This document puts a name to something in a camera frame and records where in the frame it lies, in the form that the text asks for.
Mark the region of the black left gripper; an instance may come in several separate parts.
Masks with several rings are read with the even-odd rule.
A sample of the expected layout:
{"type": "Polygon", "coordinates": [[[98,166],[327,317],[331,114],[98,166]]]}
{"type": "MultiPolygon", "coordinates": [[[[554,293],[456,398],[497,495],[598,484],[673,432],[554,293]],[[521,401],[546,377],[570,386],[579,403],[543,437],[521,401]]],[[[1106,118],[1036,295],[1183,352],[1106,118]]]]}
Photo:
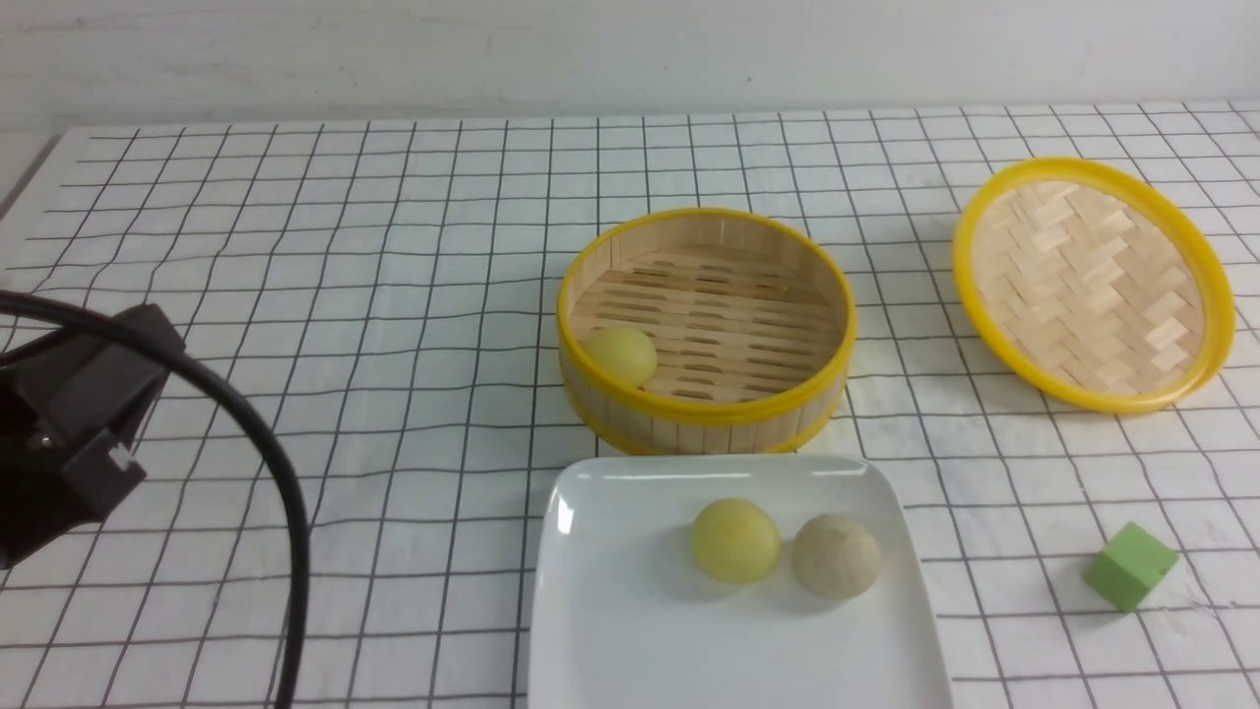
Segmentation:
{"type": "Polygon", "coordinates": [[[146,476],[130,450],[169,372],[62,326],[3,354],[1,565],[105,523],[146,476]]]}

